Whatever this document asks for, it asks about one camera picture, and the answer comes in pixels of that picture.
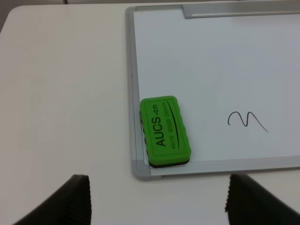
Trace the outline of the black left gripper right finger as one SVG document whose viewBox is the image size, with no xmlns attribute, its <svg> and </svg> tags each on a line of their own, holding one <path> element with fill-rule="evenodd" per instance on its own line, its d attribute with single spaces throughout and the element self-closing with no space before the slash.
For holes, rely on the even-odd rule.
<svg viewBox="0 0 300 225">
<path fill-rule="evenodd" d="M 300 214 L 247 174 L 231 174 L 225 212 L 231 225 L 298 225 Z"/>
</svg>

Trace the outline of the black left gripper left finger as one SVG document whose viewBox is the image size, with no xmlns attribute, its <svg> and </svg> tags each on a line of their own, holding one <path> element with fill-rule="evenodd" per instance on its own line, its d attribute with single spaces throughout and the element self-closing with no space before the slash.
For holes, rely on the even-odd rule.
<svg viewBox="0 0 300 225">
<path fill-rule="evenodd" d="M 88 175 L 74 174 L 16 225 L 90 225 L 91 195 Z"/>
</svg>

